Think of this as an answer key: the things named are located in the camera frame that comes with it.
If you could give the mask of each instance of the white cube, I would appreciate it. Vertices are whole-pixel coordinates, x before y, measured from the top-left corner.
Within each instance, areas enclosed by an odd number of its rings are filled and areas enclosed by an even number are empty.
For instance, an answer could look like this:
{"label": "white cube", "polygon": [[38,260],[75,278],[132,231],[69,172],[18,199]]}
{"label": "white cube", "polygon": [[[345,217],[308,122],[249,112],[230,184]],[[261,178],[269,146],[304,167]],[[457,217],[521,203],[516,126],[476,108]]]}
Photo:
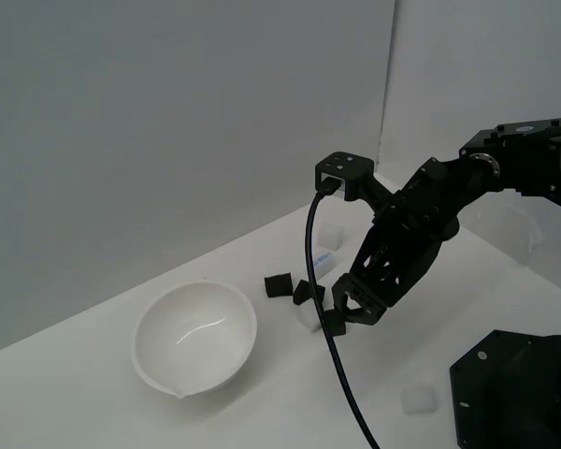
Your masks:
{"label": "white cube", "polygon": [[309,332],[315,332],[321,328],[320,319],[316,312],[316,305],[313,299],[308,299],[300,306],[295,306],[297,319]]}
{"label": "white cube", "polygon": [[406,388],[401,392],[401,405],[405,414],[433,413],[437,408],[437,398],[429,386]]}
{"label": "white cube", "polygon": [[318,231],[316,243],[318,246],[336,251],[343,241],[343,226],[338,224],[323,223]]}

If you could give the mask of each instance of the white backdrop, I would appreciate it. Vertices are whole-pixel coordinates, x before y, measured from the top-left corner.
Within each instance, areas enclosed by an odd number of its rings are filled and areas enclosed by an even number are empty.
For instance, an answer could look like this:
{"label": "white backdrop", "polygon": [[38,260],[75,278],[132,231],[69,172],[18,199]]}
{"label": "white backdrop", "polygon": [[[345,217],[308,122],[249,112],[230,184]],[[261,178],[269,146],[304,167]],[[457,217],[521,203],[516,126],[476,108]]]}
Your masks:
{"label": "white backdrop", "polygon": [[[561,117],[561,0],[397,1],[381,174],[403,184],[430,156],[457,157],[481,129],[555,117]],[[461,218],[561,286],[556,205],[504,193],[483,198]],[[540,234],[542,243],[528,253]]]}
{"label": "white backdrop", "polygon": [[0,0],[0,348],[375,157],[393,4]]}

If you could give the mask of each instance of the black bracket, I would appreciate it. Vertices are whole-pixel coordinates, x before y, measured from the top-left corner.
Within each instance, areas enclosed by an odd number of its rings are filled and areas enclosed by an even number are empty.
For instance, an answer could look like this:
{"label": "black bracket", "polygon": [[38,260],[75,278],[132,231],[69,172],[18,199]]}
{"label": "black bracket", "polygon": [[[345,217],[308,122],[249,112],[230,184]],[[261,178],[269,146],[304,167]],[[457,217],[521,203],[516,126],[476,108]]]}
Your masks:
{"label": "black bracket", "polygon": [[561,449],[561,336],[495,330],[451,366],[462,449]]}

